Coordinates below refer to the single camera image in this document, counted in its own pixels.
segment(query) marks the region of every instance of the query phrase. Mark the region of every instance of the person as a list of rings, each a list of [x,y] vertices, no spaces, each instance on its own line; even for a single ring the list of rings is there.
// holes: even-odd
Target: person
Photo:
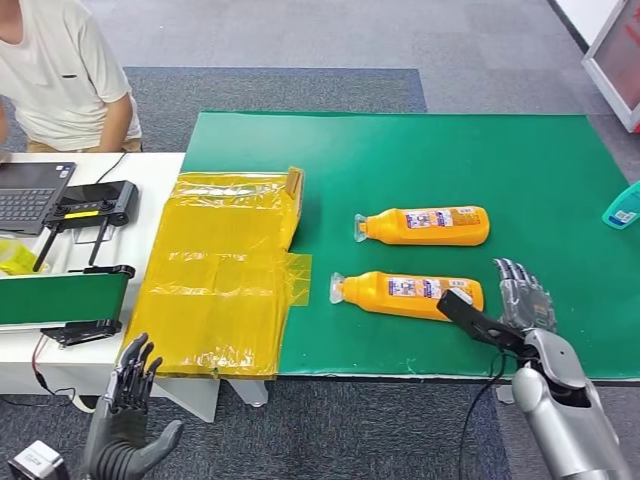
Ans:
[[[140,151],[131,88],[96,20],[77,0],[0,0],[0,97],[26,151]],[[0,144],[8,136],[0,98]]]

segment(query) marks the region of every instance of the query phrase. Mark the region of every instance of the red wire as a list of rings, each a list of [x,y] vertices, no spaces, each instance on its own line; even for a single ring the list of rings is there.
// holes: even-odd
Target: red wire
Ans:
[[[45,338],[45,334],[40,335],[40,339],[38,340],[35,348],[33,349],[33,353],[31,354],[31,369],[33,370],[33,373],[38,373],[38,369],[35,368],[35,356],[38,354],[38,349],[40,348],[40,343],[42,342],[43,338]]]

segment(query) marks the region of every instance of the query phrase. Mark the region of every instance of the gray carpet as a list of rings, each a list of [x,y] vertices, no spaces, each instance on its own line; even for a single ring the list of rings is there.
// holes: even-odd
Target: gray carpet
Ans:
[[[125,68],[145,151],[184,152],[198,113],[221,111],[426,112],[415,69]],[[24,151],[9,107],[7,150]]]
[[[268,387],[269,403],[256,409],[242,404],[223,382],[212,425],[168,400],[152,401],[151,436],[172,419],[182,420],[186,428],[172,456],[146,478],[457,478],[459,434],[469,400],[466,387],[291,380]],[[0,402],[0,418],[0,459],[41,439],[64,456],[73,478],[79,478],[89,415],[75,407],[26,408]],[[471,467],[468,478],[509,478],[504,473],[506,463],[481,474],[482,466],[477,459],[482,455],[473,430],[466,446]],[[500,442],[500,436],[491,442]],[[7,478],[2,467],[0,478]]]

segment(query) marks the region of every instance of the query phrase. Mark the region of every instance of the transparent bottle nozzle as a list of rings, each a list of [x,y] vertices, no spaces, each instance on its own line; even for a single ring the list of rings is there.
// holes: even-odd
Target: transparent bottle nozzle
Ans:
[[[344,294],[343,293],[343,284],[344,277],[340,273],[331,275],[331,283],[329,285],[329,301],[331,303],[340,303],[344,300]]]
[[[362,242],[367,238],[367,217],[356,213],[354,225],[353,238],[356,242]]]

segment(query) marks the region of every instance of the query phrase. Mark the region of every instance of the yellow plastic bag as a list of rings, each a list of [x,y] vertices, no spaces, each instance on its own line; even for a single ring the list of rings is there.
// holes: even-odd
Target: yellow plastic bag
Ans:
[[[287,252],[303,174],[181,174],[123,345],[145,331],[165,375],[270,377],[311,257]]]

